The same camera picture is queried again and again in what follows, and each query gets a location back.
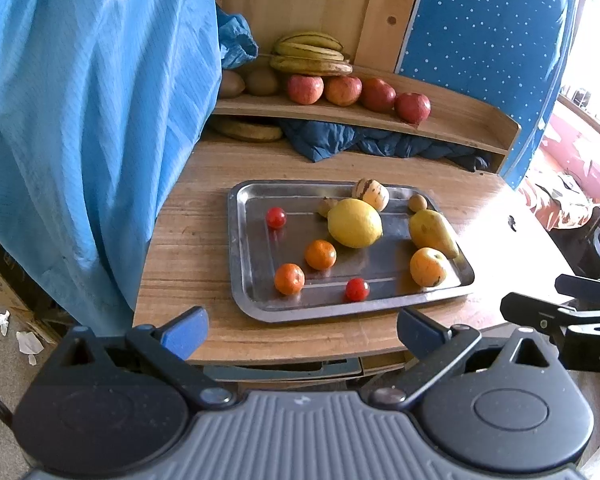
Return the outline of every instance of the silver tray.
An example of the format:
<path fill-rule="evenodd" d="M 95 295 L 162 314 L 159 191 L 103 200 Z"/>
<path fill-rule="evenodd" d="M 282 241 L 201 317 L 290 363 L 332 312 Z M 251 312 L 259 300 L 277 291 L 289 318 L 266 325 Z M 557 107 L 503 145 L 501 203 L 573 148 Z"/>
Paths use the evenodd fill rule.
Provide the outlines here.
<path fill-rule="evenodd" d="M 331 238 L 327 221 L 316 209 L 324 197 L 350 198 L 353 182 L 309 180 L 247 180 L 228 196 L 229 268 L 235 303 L 248 316 L 269 323 L 371 312 L 455 298 L 468 294 L 474 270 L 460 255 L 448 262 L 447 277 L 434 288 L 421 288 L 411 278 L 409 261 L 416 251 L 408 229 L 407 201 L 419 193 L 429 208 L 439 210 L 426 193 L 414 187 L 388 186 L 390 200 L 382 219 L 382 237 L 370 247 L 350 249 Z M 285 210 L 286 225 L 270 230 L 265 215 L 271 207 Z M 337 260 L 325 272 L 304 260 L 305 247 L 316 238 L 330 241 Z M 276 269 L 286 263 L 304 271 L 299 294 L 282 296 L 273 285 Z M 348 302 L 344 289 L 360 276 L 370 285 L 365 301 Z"/>

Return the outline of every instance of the white paper scrap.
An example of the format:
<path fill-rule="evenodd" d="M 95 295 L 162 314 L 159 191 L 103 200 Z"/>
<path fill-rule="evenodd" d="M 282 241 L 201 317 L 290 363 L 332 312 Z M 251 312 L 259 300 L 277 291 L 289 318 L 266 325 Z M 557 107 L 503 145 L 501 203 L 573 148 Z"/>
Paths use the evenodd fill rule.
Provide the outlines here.
<path fill-rule="evenodd" d="M 0 314 L 0 333 L 2 335 L 7 335 L 7 330 L 9 329 L 9 316 L 11 313 L 6 310 L 4 314 Z"/>
<path fill-rule="evenodd" d="M 29 364 L 34 366 L 37 362 L 34 355 L 39 354 L 44 349 L 42 343 L 33 332 L 16 332 L 16 338 L 18 339 L 20 351 L 29 355 Z"/>

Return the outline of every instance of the tabletop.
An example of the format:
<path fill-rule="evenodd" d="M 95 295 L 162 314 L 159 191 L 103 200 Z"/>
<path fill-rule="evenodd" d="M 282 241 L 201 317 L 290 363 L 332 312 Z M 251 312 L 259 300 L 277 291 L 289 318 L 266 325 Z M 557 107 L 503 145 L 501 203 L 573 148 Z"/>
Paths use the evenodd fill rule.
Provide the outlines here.
<path fill-rule="evenodd" d="M 232 298 L 226 197 L 235 184 L 360 178 L 420 188 L 458 234 L 475 271 L 474 292 L 424 306 L 437 322 L 478 329 L 502 323 L 500 300 L 512 291 L 555 303 L 567 299 L 556 293 L 554 281 L 571 274 L 570 267 L 522 197 L 496 174 L 470 173 L 446 160 L 353 152 L 314 164 L 286 140 L 252 144 L 204 132 L 158 216 L 134 323 L 160 326 L 191 306 L 204 306 L 208 338 L 190 358 L 200 364 L 282 364 L 403 349 L 397 310 L 267 324 L 248 317 Z"/>

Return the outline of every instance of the banana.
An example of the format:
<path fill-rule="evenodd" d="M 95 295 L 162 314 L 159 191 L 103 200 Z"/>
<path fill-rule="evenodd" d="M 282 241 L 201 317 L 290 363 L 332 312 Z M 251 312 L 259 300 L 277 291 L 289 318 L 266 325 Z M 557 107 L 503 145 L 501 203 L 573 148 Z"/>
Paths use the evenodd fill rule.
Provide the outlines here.
<path fill-rule="evenodd" d="M 283 41 L 292 41 L 293 43 L 303 45 L 321 46 L 322 48 L 330 48 L 331 50 L 337 50 L 338 52 L 342 52 L 344 49 L 342 44 L 333 36 L 314 30 L 287 34 L 286 36 L 282 36 L 282 38 L 278 38 L 277 43 L 282 43 Z"/>
<path fill-rule="evenodd" d="M 333 61 L 342 61 L 344 56 L 337 50 L 322 48 L 320 46 L 303 45 L 291 41 L 277 43 L 273 47 L 275 54 L 280 56 L 307 57 L 311 59 L 329 59 Z"/>
<path fill-rule="evenodd" d="M 304 75 L 347 75 L 353 72 L 353 67 L 349 63 L 329 59 L 272 56 L 269 65 L 280 72 Z"/>
<path fill-rule="evenodd" d="M 282 130 L 274 124 L 244 121 L 241 118 L 212 115 L 207 126 L 224 136 L 249 142 L 271 142 L 282 138 Z"/>

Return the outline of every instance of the red apple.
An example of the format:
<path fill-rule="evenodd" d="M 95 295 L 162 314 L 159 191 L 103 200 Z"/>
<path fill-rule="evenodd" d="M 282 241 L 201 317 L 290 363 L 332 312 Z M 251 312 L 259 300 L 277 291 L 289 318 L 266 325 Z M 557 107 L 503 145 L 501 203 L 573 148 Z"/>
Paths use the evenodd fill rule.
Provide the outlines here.
<path fill-rule="evenodd" d="M 327 79 L 324 96 L 327 101 L 338 106 L 349 106 L 355 103 L 362 92 L 362 81 L 357 77 L 339 75 Z"/>
<path fill-rule="evenodd" d="M 424 94 L 400 94 L 395 100 L 395 112 L 403 121 L 419 126 L 431 113 L 431 102 Z"/>
<path fill-rule="evenodd" d="M 394 107 L 394 101 L 394 87 L 379 77 L 366 79 L 362 83 L 360 102 L 367 110 L 388 114 Z"/>
<path fill-rule="evenodd" d="M 324 82 L 320 76 L 293 74 L 286 81 L 286 94 L 299 105 L 312 105 L 322 95 Z"/>

